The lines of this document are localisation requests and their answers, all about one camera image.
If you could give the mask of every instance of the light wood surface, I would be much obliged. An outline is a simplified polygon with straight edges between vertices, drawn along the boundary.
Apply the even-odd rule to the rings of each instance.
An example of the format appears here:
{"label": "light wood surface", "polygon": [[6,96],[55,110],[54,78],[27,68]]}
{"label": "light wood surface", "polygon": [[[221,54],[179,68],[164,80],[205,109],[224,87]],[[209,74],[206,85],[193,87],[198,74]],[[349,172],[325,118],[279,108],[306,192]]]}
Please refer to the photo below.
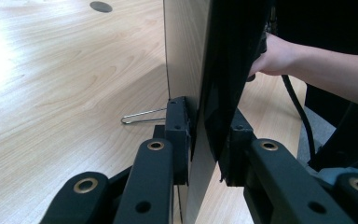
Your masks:
{"label": "light wood surface", "polygon": [[[110,13],[90,2],[0,1],[0,223],[37,223],[72,176],[130,166],[154,123],[120,118],[168,100],[162,0],[106,0]],[[296,153],[300,120],[279,77],[247,84],[240,110]],[[197,223],[252,222],[242,189],[219,178]]]}

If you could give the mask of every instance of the forearm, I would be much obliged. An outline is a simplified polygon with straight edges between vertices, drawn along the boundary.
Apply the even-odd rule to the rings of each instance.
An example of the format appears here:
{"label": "forearm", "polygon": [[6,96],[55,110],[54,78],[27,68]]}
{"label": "forearm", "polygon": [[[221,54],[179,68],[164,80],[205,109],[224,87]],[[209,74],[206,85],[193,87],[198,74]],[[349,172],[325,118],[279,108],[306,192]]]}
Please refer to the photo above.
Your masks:
{"label": "forearm", "polygon": [[285,69],[287,74],[358,104],[358,55],[293,47],[294,60]]}

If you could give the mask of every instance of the black cable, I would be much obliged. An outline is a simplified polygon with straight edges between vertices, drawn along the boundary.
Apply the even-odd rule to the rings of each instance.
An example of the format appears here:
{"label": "black cable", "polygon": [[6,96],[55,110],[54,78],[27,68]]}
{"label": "black cable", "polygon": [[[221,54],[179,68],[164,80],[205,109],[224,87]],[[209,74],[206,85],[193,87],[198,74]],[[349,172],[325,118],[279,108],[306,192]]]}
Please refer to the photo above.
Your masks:
{"label": "black cable", "polygon": [[[276,18],[275,7],[272,7],[271,17],[270,17],[270,21],[269,21],[269,28],[270,28],[270,32],[273,35],[278,35],[277,24],[278,23],[277,23],[277,18]],[[282,80],[283,80],[284,86],[287,89],[287,92],[289,93],[290,98],[292,99],[293,104],[296,107],[298,114],[300,115],[300,117],[304,123],[304,127],[305,127],[305,130],[307,133],[307,138],[308,138],[308,145],[310,148],[310,161],[309,161],[309,165],[310,165],[310,162],[313,161],[313,159],[315,158],[315,154],[316,154],[315,142],[313,141],[313,133],[312,133],[312,128],[310,127],[310,121],[308,120],[308,117],[305,114],[305,111],[304,111],[303,107],[301,106],[301,103],[298,101],[295,90],[293,89],[292,83],[290,82],[289,76],[282,75]]]}

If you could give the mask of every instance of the person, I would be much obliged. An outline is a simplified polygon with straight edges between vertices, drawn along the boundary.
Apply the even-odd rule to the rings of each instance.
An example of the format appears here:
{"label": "person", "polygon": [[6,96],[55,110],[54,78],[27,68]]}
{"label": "person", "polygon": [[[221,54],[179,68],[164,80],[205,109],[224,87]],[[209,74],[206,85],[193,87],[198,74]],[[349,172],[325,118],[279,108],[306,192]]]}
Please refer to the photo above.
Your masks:
{"label": "person", "polygon": [[267,34],[267,51],[250,75],[290,75],[358,104],[358,55],[298,45]]}

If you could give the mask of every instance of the human hand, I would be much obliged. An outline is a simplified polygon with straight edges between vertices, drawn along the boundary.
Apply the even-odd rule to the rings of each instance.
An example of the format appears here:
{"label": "human hand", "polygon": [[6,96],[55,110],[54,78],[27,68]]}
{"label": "human hand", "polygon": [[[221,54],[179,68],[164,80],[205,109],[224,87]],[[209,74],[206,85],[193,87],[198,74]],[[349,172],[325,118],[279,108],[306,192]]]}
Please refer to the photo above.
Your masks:
{"label": "human hand", "polygon": [[255,72],[279,76],[286,74],[296,58],[296,44],[292,44],[279,37],[267,34],[267,51],[255,60],[249,76]]}

